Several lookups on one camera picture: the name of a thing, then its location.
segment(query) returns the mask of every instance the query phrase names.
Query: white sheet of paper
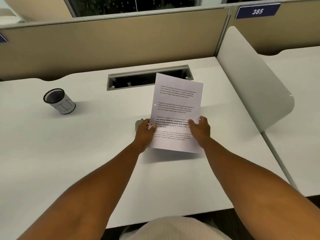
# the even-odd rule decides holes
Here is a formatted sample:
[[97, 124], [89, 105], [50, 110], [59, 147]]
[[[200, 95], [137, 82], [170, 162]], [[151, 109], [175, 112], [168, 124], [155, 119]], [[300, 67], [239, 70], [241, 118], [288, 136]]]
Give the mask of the white sheet of paper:
[[203, 83], [156, 74], [149, 128], [156, 124], [150, 148], [201, 152], [188, 119], [199, 122]]

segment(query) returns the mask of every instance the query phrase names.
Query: person's left hand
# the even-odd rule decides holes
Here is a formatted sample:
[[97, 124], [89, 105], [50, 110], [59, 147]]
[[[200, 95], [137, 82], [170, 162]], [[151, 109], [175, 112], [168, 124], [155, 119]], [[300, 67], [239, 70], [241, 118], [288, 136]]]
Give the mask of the person's left hand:
[[146, 119], [138, 126], [136, 137], [133, 141], [133, 144], [140, 150], [140, 152], [144, 152], [147, 146], [151, 143], [153, 134], [157, 128], [157, 125], [154, 124], [150, 129], [148, 129], [149, 121], [150, 119]]

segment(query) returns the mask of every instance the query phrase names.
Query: person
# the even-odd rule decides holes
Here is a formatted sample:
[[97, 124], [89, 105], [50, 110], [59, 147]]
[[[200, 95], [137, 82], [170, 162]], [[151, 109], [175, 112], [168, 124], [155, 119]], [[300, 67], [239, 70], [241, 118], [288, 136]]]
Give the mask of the person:
[[[149, 119], [138, 127], [134, 141], [116, 157], [68, 188], [18, 239], [99, 240], [139, 154], [153, 139], [157, 126], [148, 129], [148, 123]], [[307, 198], [274, 173], [212, 139], [205, 117], [201, 116], [198, 124], [189, 120], [189, 125], [213, 173], [255, 240], [320, 239], [320, 210]], [[196, 219], [168, 217], [148, 222], [127, 239], [229, 238]]]

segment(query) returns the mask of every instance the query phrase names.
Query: person's right arm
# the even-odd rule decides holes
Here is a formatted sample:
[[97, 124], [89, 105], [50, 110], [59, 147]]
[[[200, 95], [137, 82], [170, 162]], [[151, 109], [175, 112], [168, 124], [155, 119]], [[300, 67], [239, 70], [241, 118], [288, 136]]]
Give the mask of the person's right arm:
[[189, 125], [239, 218], [256, 240], [320, 239], [319, 208], [276, 174], [210, 138], [205, 117], [200, 117], [199, 124], [189, 120]]

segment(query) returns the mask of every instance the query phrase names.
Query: blue number plate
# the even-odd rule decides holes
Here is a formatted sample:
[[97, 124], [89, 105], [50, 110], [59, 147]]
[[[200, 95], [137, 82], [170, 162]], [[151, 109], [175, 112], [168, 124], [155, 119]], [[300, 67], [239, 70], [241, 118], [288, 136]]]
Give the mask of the blue number plate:
[[239, 7], [235, 19], [273, 16], [278, 11], [280, 5], [281, 3], [270, 3], [258, 6], [242, 6]]
[[8, 41], [6, 40], [6, 38], [0, 34], [0, 43], [7, 43], [7, 42]]

